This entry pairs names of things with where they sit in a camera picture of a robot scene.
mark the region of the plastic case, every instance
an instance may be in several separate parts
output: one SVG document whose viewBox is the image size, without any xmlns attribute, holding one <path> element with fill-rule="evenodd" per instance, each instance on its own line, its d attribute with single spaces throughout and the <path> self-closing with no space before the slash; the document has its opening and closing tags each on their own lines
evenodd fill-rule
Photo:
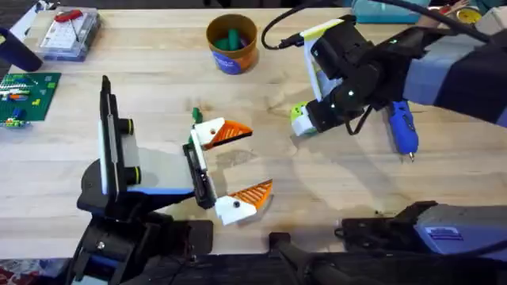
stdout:
<svg viewBox="0 0 507 285">
<path fill-rule="evenodd" d="M 430 0 L 406 0 L 419 6 L 428 7 Z M 353 14 L 359 23 L 407 23 L 413 24 L 420 15 L 402 7 L 373 2 L 369 0 L 354 0 Z"/>
<path fill-rule="evenodd" d="M 81 10 L 82 16 L 73 21 L 53 21 L 37 43 L 35 52 L 45 60 L 82 62 L 85 60 L 93 39 L 101 27 L 101 19 L 95 8 L 59 7 L 56 13 Z"/>
</svg>

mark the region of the wooden table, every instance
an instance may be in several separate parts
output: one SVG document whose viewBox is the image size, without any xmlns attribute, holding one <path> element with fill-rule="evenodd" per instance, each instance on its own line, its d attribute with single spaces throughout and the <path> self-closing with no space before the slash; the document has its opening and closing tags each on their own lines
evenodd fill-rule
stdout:
<svg viewBox="0 0 507 285">
<path fill-rule="evenodd" d="M 62 72 L 44 122 L 0 129 L 0 258 L 69 257 L 90 214 L 76 201 L 83 171 L 97 158 L 98 94 L 107 74 L 120 114 L 135 121 L 138 144 L 179 151 L 191 111 L 253 128 L 248 139 L 207 153 L 219 193 L 272 178 L 266 211 L 238 225 L 215 223 L 214 253 L 261 253 L 272 231 L 292 233 L 307 250 L 340 250 L 333 228 L 345 217 L 396 213 L 418 200 L 456 205 L 507 203 L 507 130 L 438 108 L 413 105 L 420 138 L 415 163 L 400 162 L 383 113 L 363 131 L 344 127 L 311 139 L 292 135 L 288 111 L 312 98 L 303 51 L 266 51 L 249 72 L 217 70 L 205 29 L 224 13 L 241 13 L 263 27 L 282 9 L 104 10 L 103 27 L 84 63 L 46 62 Z M 301 31 L 348 9 L 309 9 L 279 23 L 268 41 Z M 40 13 L 26 43 L 33 47 L 54 16 Z M 375 43 L 404 25 L 359 25 Z M 177 219 L 212 219 L 194 199 L 166 210 Z"/>
</svg>

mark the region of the white plastic part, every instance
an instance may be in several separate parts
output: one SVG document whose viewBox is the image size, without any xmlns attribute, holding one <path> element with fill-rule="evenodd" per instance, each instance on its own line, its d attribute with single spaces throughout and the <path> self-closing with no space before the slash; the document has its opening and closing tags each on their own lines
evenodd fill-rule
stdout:
<svg viewBox="0 0 507 285">
<path fill-rule="evenodd" d="M 54 6 L 54 3 L 46 2 L 46 1 L 38 1 L 39 10 L 37 10 L 37 4 L 32 6 L 28 12 L 26 12 L 21 19 L 19 19 L 16 24 L 12 28 L 10 28 L 10 32 L 13 33 L 19 40 L 23 41 L 26 37 L 27 31 L 32 26 L 33 20 L 37 16 L 37 13 L 43 10 L 49 10 Z"/>
<path fill-rule="evenodd" d="M 102 122 L 98 121 L 98 161 L 101 165 L 101 188 L 102 194 L 108 193 L 108 177 L 105 172 L 105 146 L 104 136 L 102 134 Z"/>
<path fill-rule="evenodd" d="M 216 118 L 203 123 L 197 123 L 193 129 L 196 131 L 201 146 L 209 144 L 215 138 L 220 128 L 225 124 L 224 118 Z"/>
<path fill-rule="evenodd" d="M 308 77 L 310 78 L 310 85 L 311 88 L 314 91 L 314 97 L 317 99 L 317 101 L 322 101 L 323 95 L 320 92 L 320 88 L 318 87 L 318 79 L 316 75 L 316 70 L 314 66 L 314 60 L 311 55 L 311 47 L 315 44 L 317 40 L 305 40 L 304 46 L 303 46 L 303 52 L 304 52 L 304 62 L 307 67 L 308 71 Z"/>
<path fill-rule="evenodd" d="M 338 25 L 342 22 L 343 22 L 342 19 L 332 19 L 327 21 L 326 23 L 322 23 L 320 25 L 316 25 L 314 27 L 306 29 L 300 32 L 299 35 L 302 36 L 305 40 L 319 38 L 327 29 L 334 27 L 335 25 Z"/>
<path fill-rule="evenodd" d="M 480 32 L 493 35 L 507 28 L 507 6 L 491 8 L 481 20 L 475 24 Z"/>
<path fill-rule="evenodd" d="M 303 114 L 295 118 L 292 122 L 292 130 L 297 136 L 315 131 L 315 127 L 311 124 L 310 118 L 308 117 L 307 108 L 304 106 L 301 107 L 301 112 Z"/>
<path fill-rule="evenodd" d="M 190 130 L 190 135 L 192 136 L 193 148 L 196 151 L 197 160 L 199 161 L 199 167 L 202 171 L 206 171 L 208 167 L 206 166 L 206 161 L 204 160 L 203 149 L 200 147 L 201 145 L 203 145 L 203 143 L 200 141 L 199 135 L 197 134 L 195 129 Z"/>
<path fill-rule="evenodd" d="M 127 149 L 129 140 L 134 135 L 123 137 L 125 167 L 140 165 L 141 183 L 128 186 L 129 192 L 143 192 L 146 194 L 188 194 L 193 192 L 192 175 L 183 150 L 176 153 L 166 153 L 160 150 L 146 148 Z M 138 162 L 128 163 L 131 156 L 138 156 Z"/>
<path fill-rule="evenodd" d="M 218 198 L 215 202 L 215 211 L 224 226 L 257 214 L 254 205 L 230 196 Z"/>
</svg>

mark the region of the tin can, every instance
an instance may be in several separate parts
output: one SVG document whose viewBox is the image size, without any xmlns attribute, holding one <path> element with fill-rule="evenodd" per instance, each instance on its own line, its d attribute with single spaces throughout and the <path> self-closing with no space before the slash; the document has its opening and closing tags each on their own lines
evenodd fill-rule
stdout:
<svg viewBox="0 0 507 285">
<path fill-rule="evenodd" d="M 237 51 L 217 48 L 217 40 L 227 38 L 230 29 L 236 29 L 245 46 Z M 213 20 L 206 29 L 209 48 L 217 67 L 226 74 L 241 74 L 257 60 L 257 26 L 248 17 L 226 14 Z"/>
</svg>

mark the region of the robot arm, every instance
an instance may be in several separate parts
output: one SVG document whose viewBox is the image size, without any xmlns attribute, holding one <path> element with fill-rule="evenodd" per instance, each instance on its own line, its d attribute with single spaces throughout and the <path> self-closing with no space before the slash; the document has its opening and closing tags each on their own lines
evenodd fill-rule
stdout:
<svg viewBox="0 0 507 285">
<path fill-rule="evenodd" d="M 342 82 L 306 106 L 311 124 L 322 132 L 344 123 L 355 135 L 372 108 L 409 100 L 507 127 L 507 31 L 493 38 L 484 44 L 448 30 L 412 27 L 373 46 L 352 22 L 335 25 L 311 54 L 328 79 Z M 365 106 L 352 131 L 349 121 Z"/>
</svg>

